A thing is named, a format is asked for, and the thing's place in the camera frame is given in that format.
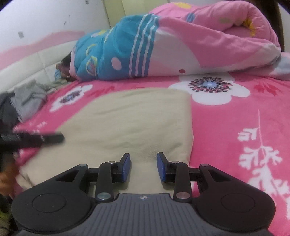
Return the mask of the person left hand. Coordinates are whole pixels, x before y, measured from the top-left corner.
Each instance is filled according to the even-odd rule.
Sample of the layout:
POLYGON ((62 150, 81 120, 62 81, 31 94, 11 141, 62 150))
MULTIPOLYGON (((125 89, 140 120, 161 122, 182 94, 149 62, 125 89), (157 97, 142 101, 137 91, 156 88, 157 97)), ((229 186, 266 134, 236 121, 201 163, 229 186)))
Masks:
POLYGON ((13 194, 16 177, 19 174, 19 166, 13 155, 4 155, 1 158, 1 195, 13 194))

